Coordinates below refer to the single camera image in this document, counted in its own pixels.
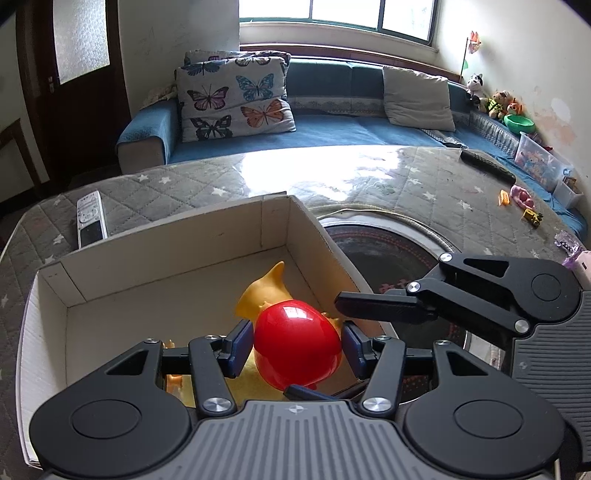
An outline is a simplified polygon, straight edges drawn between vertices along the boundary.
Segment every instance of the remote control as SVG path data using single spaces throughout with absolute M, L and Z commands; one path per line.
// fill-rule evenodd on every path
M 78 246 L 79 248 L 107 238 L 103 204 L 98 190 L 78 200 Z
M 472 153 L 468 150 L 462 150 L 460 157 L 469 165 L 478 168 L 478 170 L 490 173 L 507 185 L 513 186 L 517 181 L 515 175 L 513 175 L 509 170 L 497 165 L 494 162 L 491 162 L 487 158 L 481 157 L 480 155 L 476 155 L 475 153 Z

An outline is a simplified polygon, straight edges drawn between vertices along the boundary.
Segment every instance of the plastic storage box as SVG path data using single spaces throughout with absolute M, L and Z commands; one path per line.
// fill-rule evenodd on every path
M 563 181 L 558 182 L 554 190 L 554 200 L 557 200 L 564 208 L 572 208 L 583 196 L 580 192 L 574 192 Z
M 564 176 L 572 176 L 574 172 L 572 165 L 559 160 L 523 133 L 515 156 L 515 164 L 548 192 L 553 192 Z

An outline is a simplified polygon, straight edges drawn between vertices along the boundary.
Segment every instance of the frosted glass door panel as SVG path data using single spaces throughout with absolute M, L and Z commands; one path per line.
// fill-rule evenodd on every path
M 105 0 L 54 0 L 53 34 L 60 83 L 109 64 Z

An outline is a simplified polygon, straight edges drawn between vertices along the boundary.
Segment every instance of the pink toy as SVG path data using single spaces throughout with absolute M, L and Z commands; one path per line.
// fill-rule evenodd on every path
M 513 185 L 511 187 L 510 195 L 521 209 L 525 210 L 526 208 L 535 208 L 534 199 L 526 189 L 517 185 Z

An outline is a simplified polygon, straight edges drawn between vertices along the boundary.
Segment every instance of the gray gripper base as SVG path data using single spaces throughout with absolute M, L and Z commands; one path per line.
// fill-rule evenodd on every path
M 58 480 L 55 475 L 48 477 Z M 202 422 L 177 456 L 137 478 L 455 479 L 422 463 L 402 442 L 391 423 L 359 417 L 344 401 L 249 401 L 233 417 Z M 551 480 L 542 475 L 535 478 Z
M 582 462 L 591 462 L 591 291 L 570 320 L 515 341 L 512 377 L 559 410 L 579 436 Z

